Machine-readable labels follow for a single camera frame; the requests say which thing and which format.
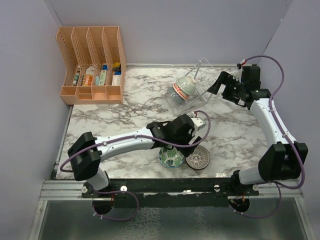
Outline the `brown line pattern bowl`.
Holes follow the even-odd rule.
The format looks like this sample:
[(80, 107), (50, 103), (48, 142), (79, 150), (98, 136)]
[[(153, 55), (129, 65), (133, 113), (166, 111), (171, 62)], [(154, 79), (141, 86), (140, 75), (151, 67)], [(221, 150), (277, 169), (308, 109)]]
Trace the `brown line pattern bowl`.
[(202, 145), (198, 145), (192, 154), (186, 158), (186, 164), (193, 170), (203, 170), (210, 163), (210, 153)]

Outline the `green line pattern bowl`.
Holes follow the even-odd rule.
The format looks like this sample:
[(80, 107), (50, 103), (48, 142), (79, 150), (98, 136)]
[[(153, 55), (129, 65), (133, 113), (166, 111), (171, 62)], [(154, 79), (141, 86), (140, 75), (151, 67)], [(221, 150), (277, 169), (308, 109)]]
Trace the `green line pattern bowl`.
[(176, 80), (176, 84), (189, 96), (192, 96), (196, 91), (196, 81), (190, 76), (180, 77)]

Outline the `orange floral bowl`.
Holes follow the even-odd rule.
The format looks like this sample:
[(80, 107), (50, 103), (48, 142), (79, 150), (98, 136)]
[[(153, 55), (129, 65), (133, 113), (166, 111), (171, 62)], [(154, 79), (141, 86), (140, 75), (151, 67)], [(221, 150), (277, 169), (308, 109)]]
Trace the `orange floral bowl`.
[(189, 95), (186, 94), (176, 83), (172, 85), (174, 91), (185, 101), (188, 100)]

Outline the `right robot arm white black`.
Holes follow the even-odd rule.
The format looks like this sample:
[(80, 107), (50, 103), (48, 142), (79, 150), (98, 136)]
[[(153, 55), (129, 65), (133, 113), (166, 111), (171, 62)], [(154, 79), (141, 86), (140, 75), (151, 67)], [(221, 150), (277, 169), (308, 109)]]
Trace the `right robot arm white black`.
[(307, 145), (298, 142), (285, 127), (270, 91), (261, 88), (260, 73), (258, 66), (243, 66), (236, 75), (222, 71), (207, 90), (216, 95), (220, 87), (225, 86), (223, 99), (236, 105), (243, 101), (242, 107), (252, 112), (267, 142), (268, 150), (257, 166), (232, 174), (229, 189), (236, 196), (246, 192), (248, 185), (300, 178), (308, 154)]

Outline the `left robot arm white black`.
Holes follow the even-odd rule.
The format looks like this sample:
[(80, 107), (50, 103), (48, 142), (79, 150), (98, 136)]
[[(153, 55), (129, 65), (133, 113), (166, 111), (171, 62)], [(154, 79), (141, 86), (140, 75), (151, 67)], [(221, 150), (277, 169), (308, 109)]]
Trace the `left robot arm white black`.
[(86, 181), (97, 196), (106, 197), (111, 182), (100, 163), (126, 153), (172, 146), (189, 156), (201, 137), (195, 137), (206, 123), (199, 117), (180, 115), (172, 121), (153, 121), (136, 131), (117, 136), (95, 137), (92, 132), (83, 133), (67, 151), (71, 172), (76, 181)]

